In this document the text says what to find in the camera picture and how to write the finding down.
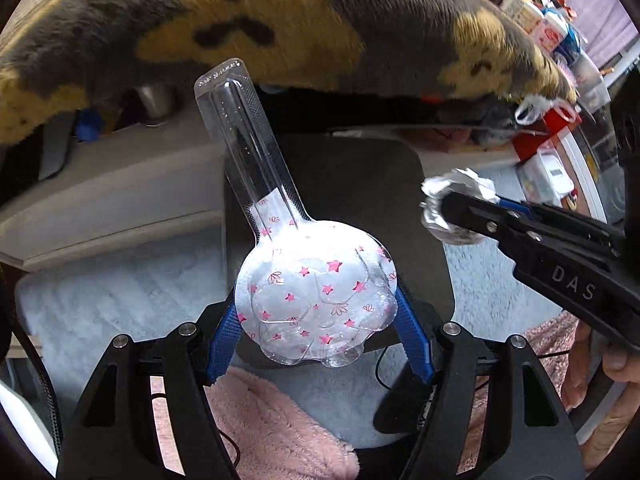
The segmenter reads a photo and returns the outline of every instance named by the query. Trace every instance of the finger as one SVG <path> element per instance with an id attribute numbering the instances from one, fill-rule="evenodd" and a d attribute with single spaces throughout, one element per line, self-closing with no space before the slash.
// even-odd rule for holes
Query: finger
<path id="1" fill-rule="evenodd" d="M 590 363 L 589 339 L 576 341 L 569 352 L 569 366 L 566 371 L 571 386 L 575 388 L 586 382 Z"/>
<path id="2" fill-rule="evenodd" d="M 585 342 L 589 340 L 591 335 L 591 327 L 580 320 L 575 329 L 575 342 Z"/>
<path id="3" fill-rule="evenodd" d="M 562 399 L 564 406 L 566 408 L 576 408 L 577 406 L 580 406 L 584 397 L 587 396 L 587 388 L 588 384 L 573 386 L 569 384 L 568 381 L 565 381 L 562 384 L 562 389 L 560 390 L 560 398 Z"/>
<path id="4" fill-rule="evenodd" d="M 596 469 L 608 455 L 620 434 L 634 418 L 638 407 L 640 407 L 640 386 L 629 384 L 591 437 L 580 447 L 587 471 Z"/>
<path id="5" fill-rule="evenodd" d="M 602 358 L 602 369 L 616 382 L 640 384 L 640 357 L 630 356 L 621 348 L 607 348 Z"/>
<path id="6" fill-rule="evenodd" d="M 569 365 L 562 383 L 560 398 L 566 408 L 579 406 L 587 394 L 587 375 L 591 363 L 589 336 L 591 327 L 579 322 L 575 330 L 574 346 L 569 352 Z"/>

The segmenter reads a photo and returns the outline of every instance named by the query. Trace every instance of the flower pattern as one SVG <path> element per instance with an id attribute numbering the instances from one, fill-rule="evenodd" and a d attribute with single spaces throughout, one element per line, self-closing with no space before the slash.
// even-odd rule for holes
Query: flower pattern
<path id="1" fill-rule="evenodd" d="M 342 314 L 344 314 L 345 312 L 347 312 L 348 310 L 348 303 L 341 303 L 340 305 L 335 305 L 332 309 L 331 309 L 331 315 L 332 316 L 341 316 Z"/>

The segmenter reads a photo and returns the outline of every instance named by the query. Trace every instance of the metal screw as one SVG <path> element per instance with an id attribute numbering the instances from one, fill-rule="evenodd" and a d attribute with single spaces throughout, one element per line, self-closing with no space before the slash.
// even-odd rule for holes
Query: metal screw
<path id="1" fill-rule="evenodd" d="M 540 236 L 538 233 L 535 233 L 533 231 L 527 231 L 527 235 L 529 236 L 529 238 L 533 238 L 537 242 L 542 241 L 542 236 Z"/>
<path id="2" fill-rule="evenodd" d="M 449 335 L 458 335 L 460 333 L 460 325 L 458 323 L 454 323 L 453 321 L 449 321 L 442 326 L 445 334 Z"/>
<path id="3" fill-rule="evenodd" d="M 509 341 L 511 341 L 511 344 L 516 348 L 524 348 L 527 345 L 527 340 L 521 335 L 512 335 Z"/>
<path id="4" fill-rule="evenodd" d="M 182 323 L 178 327 L 178 334 L 185 336 L 192 335 L 196 333 L 197 329 L 198 327 L 195 325 L 195 323 Z"/>
<path id="5" fill-rule="evenodd" d="M 124 348 L 129 343 L 129 338 L 124 334 L 117 335 L 113 338 L 113 346 L 116 348 Z"/>

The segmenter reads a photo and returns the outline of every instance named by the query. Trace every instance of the pink star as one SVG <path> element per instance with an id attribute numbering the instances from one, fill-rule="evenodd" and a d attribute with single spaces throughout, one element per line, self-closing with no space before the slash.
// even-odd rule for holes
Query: pink star
<path id="1" fill-rule="evenodd" d="M 335 270 L 335 272 L 340 272 L 340 266 L 342 265 L 342 262 L 334 260 L 332 262 L 327 262 L 326 264 L 329 266 L 329 270 L 327 272 L 331 272 L 332 270 Z"/>

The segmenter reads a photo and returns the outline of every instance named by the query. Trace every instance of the clear plastic packaging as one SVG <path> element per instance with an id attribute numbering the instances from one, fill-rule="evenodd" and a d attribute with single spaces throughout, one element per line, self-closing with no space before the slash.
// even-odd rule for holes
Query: clear plastic packaging
<path id="1" fill-rule="evenodd" d="M 309 217 L 239 59 L 198 79 L 195 94 L 256 237 L 236 279 L 242 328 L 278 363 L 350 364 L 396 316 L 391 257 L 359 229 Z"/>
<path id="2" fill-rule="evenodd" d="M 520 165 L 516 174 L 528 202 L 562 207 L 560 201 L 575 188 L 550 141 L 542 144 L 534 156 Z"/>

